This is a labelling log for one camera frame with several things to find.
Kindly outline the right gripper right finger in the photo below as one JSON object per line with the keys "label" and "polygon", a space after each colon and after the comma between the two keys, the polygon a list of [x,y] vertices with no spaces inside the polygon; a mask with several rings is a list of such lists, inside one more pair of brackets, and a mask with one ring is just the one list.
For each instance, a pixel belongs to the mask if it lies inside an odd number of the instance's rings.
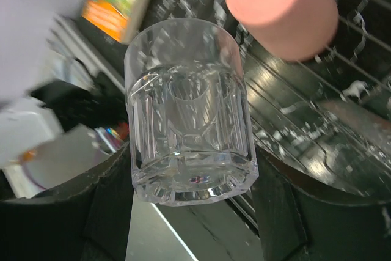
{"label": "right gripper right finger", "polygon": [[252,200],[265,260],[390,260],[390,201],[325,185],[256,147]]}

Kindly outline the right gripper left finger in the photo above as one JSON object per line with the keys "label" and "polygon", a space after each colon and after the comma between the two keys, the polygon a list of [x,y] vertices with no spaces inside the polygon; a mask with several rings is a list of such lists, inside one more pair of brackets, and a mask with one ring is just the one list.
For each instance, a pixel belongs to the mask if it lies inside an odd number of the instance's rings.
{"label": "right gripper left finger", "polygon": [[130,145],[34,197],[1,202],[1,260],[125,260]]}

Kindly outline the black wire dish rack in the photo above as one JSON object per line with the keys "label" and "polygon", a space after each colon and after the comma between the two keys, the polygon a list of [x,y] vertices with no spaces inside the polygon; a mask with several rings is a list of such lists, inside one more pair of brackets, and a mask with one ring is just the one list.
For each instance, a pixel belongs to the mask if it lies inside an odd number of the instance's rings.
{"label": "black wire dish rack", "polygon": [[317,179],[331,174],[313,157],[325,151],[320,139],[334,133],[318,102],[352,102],[390,119],[390,0],[336,2],[337,33],[308,61],[285,62],[242,26],[236,30],[257,145]]}

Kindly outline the clear plastic tumbler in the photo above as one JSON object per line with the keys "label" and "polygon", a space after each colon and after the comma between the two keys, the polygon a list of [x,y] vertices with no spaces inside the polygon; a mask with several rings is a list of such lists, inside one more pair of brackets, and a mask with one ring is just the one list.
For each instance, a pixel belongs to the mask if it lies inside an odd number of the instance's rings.
{"label": "clear plastic tumbler", "polygon": [[241,54],[220,26],[174,18],[125,54],[131,176],[137,196],[167,206],[219,202],[258,178]]}

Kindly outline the pink plastic cup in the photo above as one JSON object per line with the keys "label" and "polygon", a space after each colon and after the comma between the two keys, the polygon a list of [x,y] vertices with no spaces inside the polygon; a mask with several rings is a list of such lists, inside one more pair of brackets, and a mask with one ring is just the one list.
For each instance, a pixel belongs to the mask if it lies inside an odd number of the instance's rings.
{"label": "pink plastic cup", "polygon": [[225,0],[230,13],[272,55],[305,61],[321,53],[338,28],[335,0]]}

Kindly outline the clear glass bowl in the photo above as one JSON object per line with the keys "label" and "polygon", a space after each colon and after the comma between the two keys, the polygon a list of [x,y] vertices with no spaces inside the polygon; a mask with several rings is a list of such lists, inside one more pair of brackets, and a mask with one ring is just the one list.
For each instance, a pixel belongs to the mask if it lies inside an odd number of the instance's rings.
{"label": "clear glass bowl", "polygon": [[390,121],[352,102],[327,100],[317,107],[334,131],[320,139],[325,151],[313,157],[331,173],[318,179],[351,194],[390,199]]}

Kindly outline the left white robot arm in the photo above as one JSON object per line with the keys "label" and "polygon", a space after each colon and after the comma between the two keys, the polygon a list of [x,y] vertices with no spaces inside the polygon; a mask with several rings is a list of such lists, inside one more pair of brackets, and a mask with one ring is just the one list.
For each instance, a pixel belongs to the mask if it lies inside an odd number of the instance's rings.
{"label": "left white robot arm", "polygon": [[1,0],[1,168],[63,132],[55,114],[27,91],[42,79],[53,18],[77,16],[83,1]]}

